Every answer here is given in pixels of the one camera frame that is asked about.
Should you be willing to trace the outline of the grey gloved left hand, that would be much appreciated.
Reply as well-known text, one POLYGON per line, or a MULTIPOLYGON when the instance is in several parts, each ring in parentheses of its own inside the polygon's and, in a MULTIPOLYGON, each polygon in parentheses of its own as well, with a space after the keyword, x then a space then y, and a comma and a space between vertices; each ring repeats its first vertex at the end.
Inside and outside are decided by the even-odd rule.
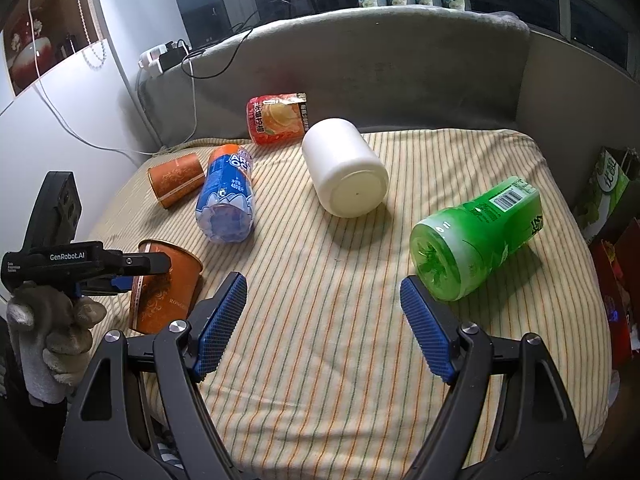
POLYGON ((14 289, 6 320, 34 402, 59 404, 78 387, 91 360, 91 330, 105 315, 96 300, 71 300, 51 286, 26 282, 14 289))

